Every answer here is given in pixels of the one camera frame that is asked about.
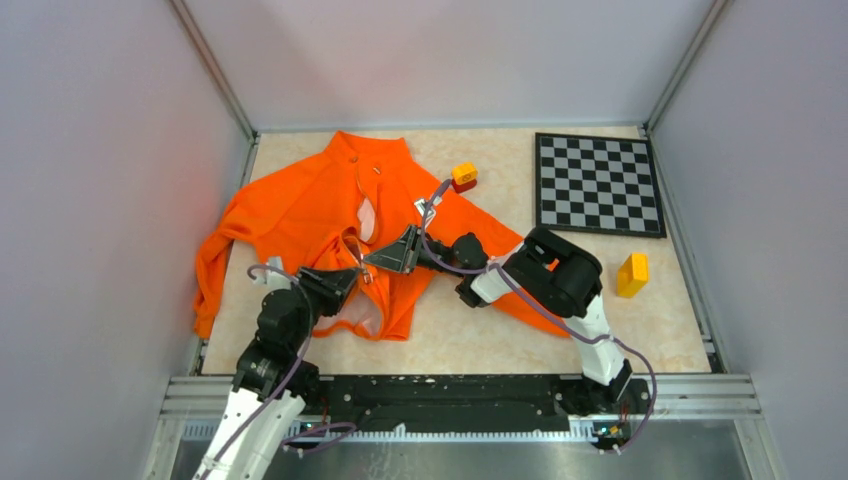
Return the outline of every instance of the beige marble tabletop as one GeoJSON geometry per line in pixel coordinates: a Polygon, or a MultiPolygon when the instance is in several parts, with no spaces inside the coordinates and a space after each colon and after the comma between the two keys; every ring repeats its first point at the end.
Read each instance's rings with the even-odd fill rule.
{"type": "MultiPolygon", "coordinates": [[[[534,226],[533,141],[537,131],[638,138],[635,127],[520,128],[354,132],[404,137],[416,161],[437,178],[472,161],[477,187],[465,193],[521,235],[534,226]]],[[[320,152],[333,132],[264,134],[251,180],[320,152]]],[[[604,267],[604,306],[613,332],[643,352],[658,372],[708,372],[706,354],[671,239],[560,232],[596,255],[604,267]],[[651,280],[632,299],[615,295],[615,273],[632,252],[648,255],[651,280]]],[[[237,242],[224,282],[221,310],[206,351],[203,373],[233,373],[256,329],[266,287],[245,269],[256,262],[251,246],[237,242]]],[[[324,374],[577,373],[574,340],[538,331],[494,309],[468,309],[456,279],[439,275],[416,304],[409,340],[372,342],[347,331],[312,340],[306,360],[324,374]]],[[[635,371],[644,372],[631,358],[635,371]]]]}

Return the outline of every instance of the shirt collar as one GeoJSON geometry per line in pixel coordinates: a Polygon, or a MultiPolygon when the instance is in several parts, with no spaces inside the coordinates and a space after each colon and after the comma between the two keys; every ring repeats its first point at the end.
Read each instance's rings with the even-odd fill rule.
{"type": "Polygon", "coordinates": [[[364,158],[411,158],[403,138],[379,139],[336,132],[324,153],[336,161],[356,162],[364,158]]]}

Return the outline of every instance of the orange shirt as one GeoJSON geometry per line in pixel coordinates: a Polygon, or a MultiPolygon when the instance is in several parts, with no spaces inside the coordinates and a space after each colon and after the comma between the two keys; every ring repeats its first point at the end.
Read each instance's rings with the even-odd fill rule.
{"type": "MultiPolygon", "coordinates": [[[[254,246],[260,262],[281,257],[290,273],[300,266],[367,269],[344,309],[316,324],[315,336],[343,328],[370,340],[406,340],[415,300],[435,272],[417,268],[408,275],[396,274],[364,265],[360,259],[397,240],[410,223],[420,224],[414,202],[430,198],[439,183],[415,163],[403,139],[343,132],[336,133],[323,152],[250,183],[235,195],[197,254],[195,332],[209,338],[221,303],[228,247],[241,240],[254,246]]],[[[508,253],[523,238],[448,190],[427,233],[450,245],[469,231],[490,256],[508,253]]],[[[536,328],[563,335],[515,294],[505,295],[494,306],[536,328]]],[[[457,298],[456,308],[468,307],[457,298]]]]}

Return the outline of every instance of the shirt sleeve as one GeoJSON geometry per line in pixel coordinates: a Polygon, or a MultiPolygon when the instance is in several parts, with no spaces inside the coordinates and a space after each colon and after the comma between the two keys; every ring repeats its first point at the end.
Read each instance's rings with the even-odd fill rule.
{"type": "MultiPolygon", "coordinates": [[[[309,187],[309,179],[320,178],[327,167],[326,158],[309,157],[278,172],[263,177],[242,188],[224,210],[221,222],[200,246],[195,258],[197,293],[194,311],[197,315],[194,331],[200,338],[209,338],[212,324],[221,306],[224,276],[227,272],[229,247],[233,240],[250,243],[257,249],[260,261],[267,260],[267,249],[260,239],[287,215],[309,187]]],[[[293,248],[282,248],[298,256],[293,248]]],[[[290,267],[294,262],[284,264],[290,267]]]]}

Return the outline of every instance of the metal floor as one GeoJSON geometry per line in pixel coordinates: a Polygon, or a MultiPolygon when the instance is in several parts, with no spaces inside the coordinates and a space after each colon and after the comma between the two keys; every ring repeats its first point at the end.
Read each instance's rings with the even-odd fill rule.
{"type": "MultiPolygon", "coordinates": [[[[208,445],[183,441],[172,480],[190,479],[208,445]]],[[[653,422],[625,455],[594,452],[568,443],[341,443],[303,460],[280,451],[265,479],[751,478],[732,421],[653,422]]]]}

